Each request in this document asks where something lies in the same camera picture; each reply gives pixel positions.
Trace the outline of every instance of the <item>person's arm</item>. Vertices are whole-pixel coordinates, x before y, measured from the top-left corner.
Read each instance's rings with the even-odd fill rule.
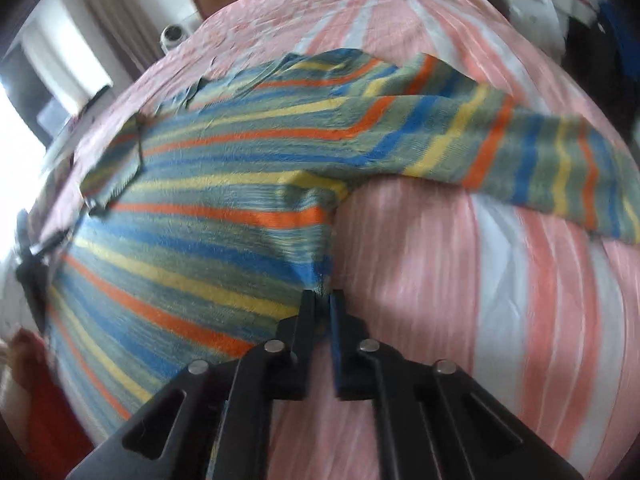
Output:
[[[31,392],[38,364],[44,358],[36,338],[23,328],[15,333],[9,343],[7,366],[0,382],[0,415],[24,452],[28,449]]]

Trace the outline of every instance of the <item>silver screw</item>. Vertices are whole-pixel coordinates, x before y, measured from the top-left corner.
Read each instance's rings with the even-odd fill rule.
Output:
[[[457,370],[458,366],[456,366],[455,362],[448,359],[442,359],[436,363],[436,371],[439,374],[451,375],[456,373]]]
[[[284,350],[284,343],[279,339],[270,339],[264,344],[264,349],[270,354],[277,354]]]
[[[360,342],[360,350],[363,352],[377,352],[380,350],[380,343],[375,339],[363,339]]]
[[[189,365],[189,371],[193,375],[200,375],[207,371],[209,363],[202,359],[198,359]]]

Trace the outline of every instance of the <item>person's hand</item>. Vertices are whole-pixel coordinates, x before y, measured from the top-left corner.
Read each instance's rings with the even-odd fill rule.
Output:
[[[9,342],[7,364],[17,384],[30,392],[44,362],[44,346],[38,336],[25,328],[19,328]]]

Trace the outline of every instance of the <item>mattress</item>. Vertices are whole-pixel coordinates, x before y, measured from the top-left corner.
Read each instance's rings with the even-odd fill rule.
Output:
[[[536,111],[582,115],[624,149],[590,99],[485,0],[239,0],[146,72],[82,140],[43,236],[73,221],[80,181],[137,110],[152,113],[201,76],[340,47],[397,65],[431,54]],[[635,246],[399,177],[358,188],[334,231],[333,285],[372,336],[412,360],[455,360],[585,476],[615,468],[640,431]],[[58,361],[65,393],[100,442],[107,432],[65,366]],[[307,401],[274,411],[270,477],[375,477],[370,404],[337,402],[326,346],[312,375]]]

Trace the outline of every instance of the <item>bed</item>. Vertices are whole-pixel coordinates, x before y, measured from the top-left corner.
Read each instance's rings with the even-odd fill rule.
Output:
[[[152,116],[203,76],[343,47],[396,65],[432,54],[533,110],[583,116],[626,150],[564,71],[485,0],[238,0],[149,69],[85,135],[41,236],[74,221],[79,183],[138,110]],[[334,233],[332,286],[345,290],[372,336],[412,360],[456,361],[584,476],[612,473],[640,432],[636,246],[404,177],[359,187],[338,209]],[[101,416],[94,398],[117,390],[122,351],[105,352],[82,322],[60,323],[68,337],[50,331],[52,368],[98,443],[126,418]],[[91,373],[78,354],[91,357]],[[337,402],[324,345],[312,375],[308,401],[276,407],[270,478],[375,478],[370,404]]]

